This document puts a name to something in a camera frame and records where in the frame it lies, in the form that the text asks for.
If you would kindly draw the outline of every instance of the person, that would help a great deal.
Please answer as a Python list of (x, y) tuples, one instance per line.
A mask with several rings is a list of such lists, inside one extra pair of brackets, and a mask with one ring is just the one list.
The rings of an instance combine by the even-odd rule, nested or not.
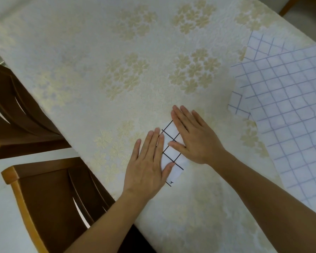
[[(171, 116), (185, 145), (169, 142), (169, 146), (195, 163), (210, 165), (226, 180), (279, 253), (316, 253), (315, 212), (227, 152), (196, 111), (173, 106)], [(130, 227), (163, 187), (174, 165), (169, 163), (161, 172), (164, 135), (159, 133), (156, 128), (147, 134), (140, 153), (141, 140), (137, 140), (122, 195), (66, 253), (118, 251)]]

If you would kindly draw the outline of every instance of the hand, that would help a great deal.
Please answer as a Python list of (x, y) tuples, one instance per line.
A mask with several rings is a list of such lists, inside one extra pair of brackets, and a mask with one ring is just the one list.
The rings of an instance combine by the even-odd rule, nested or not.
[(125, 173), (124, 192), (134, 193), (144, 201), (152, 199), (163, 187), (174, 163), (166, 165), (161, 171), (164, 134), (160, 129), (149, 131), (139, 154), (141, 140), (137, 140)]
[(190, 113), (185, 106), (180, 109), (173, 106), (171, 117), (185, 146), (174, 141), (168, 145), (186, 158), (195, 163), (213, 165), (218, 155), (225, 151), (218, 136), (196, 111)]

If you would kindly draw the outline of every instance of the finger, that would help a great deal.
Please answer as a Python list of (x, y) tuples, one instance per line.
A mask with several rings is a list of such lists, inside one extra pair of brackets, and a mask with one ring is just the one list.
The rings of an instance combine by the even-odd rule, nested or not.
[(157, 141), (158, 141), (158, 137), (159, 137), (159, 132), (160, 132), (160, 128), (155, 128), (155, 131), (153, 133), (150, 145), (149, 145), (149, 149), (147, 150), (146, 153), (146, 158), (148, 158), (149, 160), (153, 160), (153, 156), (155, 154), (155, 150), (156, 150), (156, 145), (157, 145)]
[(143, 147), (141, 148), (141, 151), (140, 151), (140, 154), (139, 154), (138, 158), (144, 159), (144, 157), (145, 157), (145, 155), (147, 153), (147, 149), (149, 148), (152, 135), (153, 135), (153, 131), (149, 131), (147, 136), (146, 136), (146, 139), (144, 141)]
[(181, 136), (186, 135), (186, 133), (188, 133), (188, 131), (186, 130), (184, 125), (181, 123), (181, 121), (179, 120), (179, 118), (174, 110), (171, 111), (171, 117), (172, 117), (173, 123), (177, 127), (177, 130), (179, 131), (180, 135)]
[(175, 163), (169, 163), (165, 166), (164, 170), (161, 172), (161, 181), (162, 184), (164, 184), (166, 182), (166, 179), (169, 177), (173, 166), (175, 165)]
[(172, 109), (175, 111), (181, 122), (185, 125), (186, 129), (190, 131), (190, 129), (193, 127), (190, 120), (183, 114), (183, 112), (176, 105), (174, 105)]
[(165, 140), (164, 133), (162, 133), (159, 135), (158, 145), (155, 151), (155, 157), (153, 159), (153, 161), (158, 164), (159, 168), (160, 168), (161, 157), (163, 155), (163, 150), (164, 150), (164, 140)]
[(182, 155), (185, 155), (185, 153), (187, 151), (187, 148), (184, 145), (182, 145), (182, 144), (180, 144), (178, 142), (175, 142), (175, 141), (169, 142), (168, 145), (170, 147), (172, 147), (173, 149), (177, 150)]
[(190, 122), (195, 126), (199, 126), (199, 123), (195, 120), (194, 116), (187, 110), (185, 106), (181, 106), (180, 110), (183, 112), (183, 114), (190, 120)]
[(196, 121), (201, 125), (201, 126), (208, 126), (207, 123), (201, 118), (201, 116), (195, 111), (192, 110), (192, 114), (194, 116), (194, 118), (196, 119)]
[(132, 155), (131, 155), (131, 157), (130, 157), (130, 161), (129, 161), (129, 162), (132, 162), (132, 161), (137, 160), (138, 154), (139, 154), (140, 143), (141, 143), (141, 140), (138, 139), (138, 140), (136, 141), (136, 143), (135, 143), (134, 148), (133, 148)]

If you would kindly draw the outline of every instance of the chair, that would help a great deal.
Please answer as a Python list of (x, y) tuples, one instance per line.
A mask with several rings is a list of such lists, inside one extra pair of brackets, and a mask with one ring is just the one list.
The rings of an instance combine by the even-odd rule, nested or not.
[[(114, 203), (114, 199), (79, 158), (11, 166), (2, 172), (12, 186), (25, 227), (39, 253), (64, 252), (87, 227)], [(119, 252), (154, 253), (132, 226)]]
[(12, 71), (0, 65), (0, 159), (71, 147)]

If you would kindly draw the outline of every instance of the floral tablecloth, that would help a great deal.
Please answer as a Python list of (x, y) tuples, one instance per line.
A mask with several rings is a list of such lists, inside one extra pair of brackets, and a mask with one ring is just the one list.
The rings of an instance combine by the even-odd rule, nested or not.
[[(133, 144), (197, 110), (223, 145), (281, 186), (254, 122), (227, 110), (252, 30), (312, 44), (257, 0), (27, 0), (0, 16), (0, 55), (110, 194)], [(136, 226), (157, 252), (275, 252), (233, 189), (191, 164)]]

